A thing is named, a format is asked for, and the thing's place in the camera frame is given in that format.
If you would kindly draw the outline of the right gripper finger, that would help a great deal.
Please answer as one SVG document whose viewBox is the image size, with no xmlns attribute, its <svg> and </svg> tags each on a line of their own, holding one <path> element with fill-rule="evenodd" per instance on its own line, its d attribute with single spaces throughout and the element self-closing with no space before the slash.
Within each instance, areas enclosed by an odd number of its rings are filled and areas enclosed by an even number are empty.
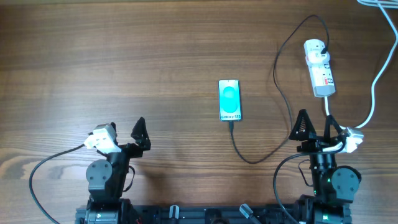
<svg viewBox="0 0 398 224">
<path fill-rule="evenodd" d="M 317 134 L 309 118 L 307 110 L 301 109 L 298 113 L 296 123 L 291 130 L 289 139 L 294 141 L 307 141 L 316 138 Z"/>
<path fill-rule="evenodd" d="M 332 115 L 328 115 L 326 117 L 325 129 L 324 129 L 324 133 L 323 133 L 324 140 L 331 139 L 331 134 L 330 134 L 331 126 L 334 127 L 334 129 L 337 131 L 338 134 L 340 134 L 343 131 L 342 128 L 340 127 L 340 125 L 337 123 L 336 119 Z"/>
</svg>

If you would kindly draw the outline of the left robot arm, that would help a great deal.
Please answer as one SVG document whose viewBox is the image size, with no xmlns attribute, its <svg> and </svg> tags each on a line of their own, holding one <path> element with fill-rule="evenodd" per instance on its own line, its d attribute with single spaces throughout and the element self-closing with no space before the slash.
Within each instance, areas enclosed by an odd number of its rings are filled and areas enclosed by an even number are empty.
<svg viewBox="0 0 398 224">
<path fill-rule="evenodd" d="M 92 162 L 86 170 L 90 197 L 85 209 L 76 211 L 75 223 L 142 223 L 142 218 L 133 208 L 129 199 L 122 194 L 131 186 L 124 186 L 129 165 L 133 158 L 140 158 L 150 150 L 151 142 L 147 133 L 146 121 L 139 118 L 132 129 L 134 143 L 119 145 L 116 124 L 100 124 L 84 145 L 95 148 L 104 159 Z"/>
</svg>

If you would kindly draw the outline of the teal Galaxy S25 smartphone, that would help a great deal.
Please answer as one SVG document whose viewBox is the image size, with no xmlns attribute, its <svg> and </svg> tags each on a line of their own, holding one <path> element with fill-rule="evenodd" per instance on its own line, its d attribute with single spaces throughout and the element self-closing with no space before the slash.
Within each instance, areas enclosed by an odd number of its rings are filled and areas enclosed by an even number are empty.
<svg viewBox="0 0 398 224">
<path fill-rule="evenodd" d="M 219 109 L 221 121 L 242 120 L 239 80 L 219 80 Z"/>
</svg>

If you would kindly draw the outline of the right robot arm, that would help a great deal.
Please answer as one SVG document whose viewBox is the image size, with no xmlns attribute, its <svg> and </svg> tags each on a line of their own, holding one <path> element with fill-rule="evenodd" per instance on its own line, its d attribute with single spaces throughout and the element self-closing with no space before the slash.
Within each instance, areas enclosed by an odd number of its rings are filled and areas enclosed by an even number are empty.
<svg viewBox="0 0 398 224">
<path fill-rule="evenodd" d="M 338 166 L 338 153 L 351 153 L 363 142 L 364 134 L 341 128 L 332 115 L 326 117 L 322 136 L 316 134 L 307 110 L 299 111 L 289 139 L 300 141 L 297 151 L 309 156 L 313 195 L 301 195 L 292 216 L 299 223 L 351 223 L 349 205 L 362 177 L 350 166 Z"/>
</svg>

